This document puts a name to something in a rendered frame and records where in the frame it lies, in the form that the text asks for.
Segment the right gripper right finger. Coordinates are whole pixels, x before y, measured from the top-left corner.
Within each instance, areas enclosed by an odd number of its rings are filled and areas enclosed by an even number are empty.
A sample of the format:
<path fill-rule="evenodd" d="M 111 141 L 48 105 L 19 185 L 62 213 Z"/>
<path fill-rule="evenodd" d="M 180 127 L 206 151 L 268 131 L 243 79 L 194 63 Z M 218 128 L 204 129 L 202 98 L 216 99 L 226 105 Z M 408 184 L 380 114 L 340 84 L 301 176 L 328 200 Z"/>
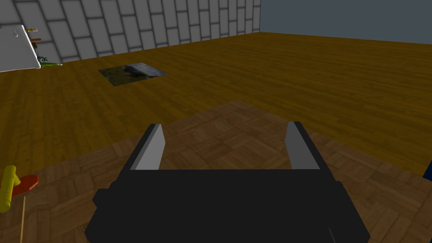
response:
<path fill-rule="evenodd" d="M 322 156 L 300 122 L 288 123 L 285 145 L 292 169 L 323 170 L 325 168 Z"/>

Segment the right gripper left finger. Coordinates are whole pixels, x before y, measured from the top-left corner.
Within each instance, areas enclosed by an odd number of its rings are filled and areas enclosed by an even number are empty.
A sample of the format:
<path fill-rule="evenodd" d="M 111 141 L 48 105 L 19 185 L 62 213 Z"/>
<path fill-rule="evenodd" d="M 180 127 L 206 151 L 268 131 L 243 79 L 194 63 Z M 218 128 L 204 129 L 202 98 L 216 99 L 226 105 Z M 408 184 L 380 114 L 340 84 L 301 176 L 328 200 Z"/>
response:
<path fill-rule="evenodd" d="M 161 124 L 151 124 L 127 161 L 127 170 L 158 170 L 165 148 Z"/>

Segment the grey picture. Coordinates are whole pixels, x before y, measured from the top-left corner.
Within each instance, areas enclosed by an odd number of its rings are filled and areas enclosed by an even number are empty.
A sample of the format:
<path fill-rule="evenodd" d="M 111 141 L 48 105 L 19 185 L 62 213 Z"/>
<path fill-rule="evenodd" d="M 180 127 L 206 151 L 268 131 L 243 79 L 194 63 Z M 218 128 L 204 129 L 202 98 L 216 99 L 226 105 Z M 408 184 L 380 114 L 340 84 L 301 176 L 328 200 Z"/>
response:
<path fill-rule="evenodd" d="M 98 72 L 113 86 L 130 84 L 166 75 L 166 73 L 142 62 L 102 69 L 98 70 Z"/>

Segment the orange flat block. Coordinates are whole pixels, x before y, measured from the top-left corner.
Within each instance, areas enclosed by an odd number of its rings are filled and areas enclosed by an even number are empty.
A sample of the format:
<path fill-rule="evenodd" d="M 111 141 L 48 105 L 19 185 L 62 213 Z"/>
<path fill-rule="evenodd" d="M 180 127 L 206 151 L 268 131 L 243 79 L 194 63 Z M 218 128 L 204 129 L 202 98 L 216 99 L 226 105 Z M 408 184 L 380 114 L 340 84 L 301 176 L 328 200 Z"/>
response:
<path fill-rule="evenodd" d="M 13 187 L 12 197 L 23 194 L 38 184 L 38 175 L 31 174 L 20 178 L 20 184 Z"/>

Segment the thin wooden stick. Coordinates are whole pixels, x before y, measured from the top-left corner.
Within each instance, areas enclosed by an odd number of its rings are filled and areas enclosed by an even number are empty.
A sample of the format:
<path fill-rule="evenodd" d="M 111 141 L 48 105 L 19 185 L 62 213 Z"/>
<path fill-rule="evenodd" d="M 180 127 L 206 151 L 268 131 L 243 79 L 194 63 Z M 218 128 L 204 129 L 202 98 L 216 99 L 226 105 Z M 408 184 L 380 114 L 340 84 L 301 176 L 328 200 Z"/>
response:
<path fill-rule="evenodd" d="M 24 220 L 25 220 L 25 202 L 26 202 L 26 197 L 23 196 L 23 201 L 22 201 L 22 217 L 21 217 L 21 226 L 20 226 L 20 239 L 19 239 L 19 243 L 23 243 Z"/>

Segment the yellow cylinder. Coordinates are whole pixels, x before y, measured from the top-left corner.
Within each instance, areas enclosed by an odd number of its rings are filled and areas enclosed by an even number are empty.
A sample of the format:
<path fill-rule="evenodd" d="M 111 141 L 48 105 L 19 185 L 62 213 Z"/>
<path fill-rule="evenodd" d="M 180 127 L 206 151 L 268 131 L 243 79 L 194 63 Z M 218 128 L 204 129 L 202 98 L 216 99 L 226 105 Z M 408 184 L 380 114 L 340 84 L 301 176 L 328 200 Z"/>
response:
<path fill-rule="evenodd" d="M 16 175 L 16 167 L 14 165 L 6 166 L 0 187 L 0 213 L 10 209 L 13 188 L 19 184 L 20 179 Z"/>

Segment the white shelf cabinet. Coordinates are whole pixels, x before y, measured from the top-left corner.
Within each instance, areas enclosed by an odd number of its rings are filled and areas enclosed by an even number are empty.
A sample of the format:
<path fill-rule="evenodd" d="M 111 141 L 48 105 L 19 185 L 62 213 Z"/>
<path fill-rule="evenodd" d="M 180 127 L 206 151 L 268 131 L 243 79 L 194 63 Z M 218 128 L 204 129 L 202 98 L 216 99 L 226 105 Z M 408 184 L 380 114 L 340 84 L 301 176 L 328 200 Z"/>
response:
<path fill-rule="evenodd" d="M 61 63 L 47 62 L 46 57 L 38 56 L 35 43 L 41 39 L 31 39 L 28 36 L 29 32 L 37 30 L 26 29 L 23 25 L 0 28 L 0 73 L 40 69 L 44 66 L 62 66 Z"/>

